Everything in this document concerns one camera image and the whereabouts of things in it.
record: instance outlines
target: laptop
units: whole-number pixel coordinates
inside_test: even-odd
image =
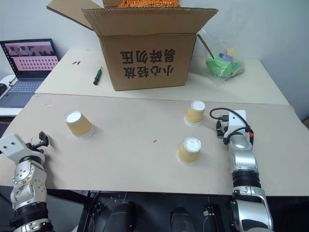
[[[0,99],[0,107],[23,108],[58,64],[52,39],[0,41],[18,81]]]

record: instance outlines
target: cardboard box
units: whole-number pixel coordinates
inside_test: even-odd
[[[48,5],[67,17],[74,17],[64,2]],[[74,0],[78,8],[87,1]],[[117,6],[120,0],[106,0],[104,6]],[[82,9],[86,24],[98,35],[115,90],[185,85],[196,34],[217,10],[203,8],[104,8]]]

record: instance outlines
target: paper cup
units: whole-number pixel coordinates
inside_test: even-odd
[[[198,127],[203,121],[204,112],[205,103],[201,101],[193,101],[184,117],[184,122],[190,127]]]
[[[196,163],[200,154],[202,143],[196,138],[186,138],[177,151],[178,161],[185,166],[192,166]]]
[[[95,132],[95,127],[78,110],[73,110],[64,115],[64,121],[73,135],[79,139],[89,138]]]

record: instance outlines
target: green toy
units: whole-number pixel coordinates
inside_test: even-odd
[[[240,61],[233,61],[232,56],[223,53],[216,55],[214,59],[209,58],[206,61],[206,65],[215,76],[222,78],[231,77],[237,74],[242,67]]]

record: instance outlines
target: screwdriver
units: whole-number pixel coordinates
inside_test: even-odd
[[[102,73],[102,66],[101,66],[101,68],[98,70],[98,73],[97,73],[97,75],[96,75],[96,77],[95,77],[95,81],[93,82],[93,84],[96,85],[96,86],[98,85],[98,81],[100,80],[101,73]]]

